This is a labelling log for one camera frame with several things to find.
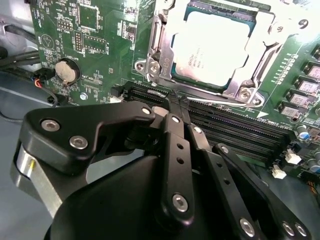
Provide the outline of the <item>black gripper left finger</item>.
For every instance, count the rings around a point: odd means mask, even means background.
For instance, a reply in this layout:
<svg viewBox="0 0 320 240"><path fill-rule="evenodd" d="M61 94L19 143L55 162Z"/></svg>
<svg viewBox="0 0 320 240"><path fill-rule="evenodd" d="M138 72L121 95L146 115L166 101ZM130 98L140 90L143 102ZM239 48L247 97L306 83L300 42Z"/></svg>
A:
<svg viewBox="0 0 320 240"><path fill-rule="evenodd" d="M18 172L33 185L54 217L63 202L86 186L90 164L144 150L164 165L156 207L170 225L194 218L189 101L172 94L161 106L140 101L43 108L23 119L16 154Z"/></svg>

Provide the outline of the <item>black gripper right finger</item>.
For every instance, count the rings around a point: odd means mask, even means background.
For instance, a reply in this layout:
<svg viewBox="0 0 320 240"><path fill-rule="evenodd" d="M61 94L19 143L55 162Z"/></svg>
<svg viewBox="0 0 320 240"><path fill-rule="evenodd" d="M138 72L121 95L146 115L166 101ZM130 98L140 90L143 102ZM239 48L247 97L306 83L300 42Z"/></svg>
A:
<svg viewBox="0 0 320 240"><path fill-rule="evenodd" d="M183 97L179 109L188 127L193 161L221 202L223 213L237 240L311 240L298 217L227 145L210 146L204 131L193 124L190 102Z"/></svg>

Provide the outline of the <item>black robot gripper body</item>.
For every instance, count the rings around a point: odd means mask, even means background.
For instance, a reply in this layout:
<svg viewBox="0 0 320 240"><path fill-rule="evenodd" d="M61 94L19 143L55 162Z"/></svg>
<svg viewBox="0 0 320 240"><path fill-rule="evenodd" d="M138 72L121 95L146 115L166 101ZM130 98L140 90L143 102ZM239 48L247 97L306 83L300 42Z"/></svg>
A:
<svg viewBox="0 0 320 240"><path fill-rule="evenodd" d="M125 127L108 140L109 153L147 154L69 196L47 240L232 239L232 178L201 129Z"/></svg>

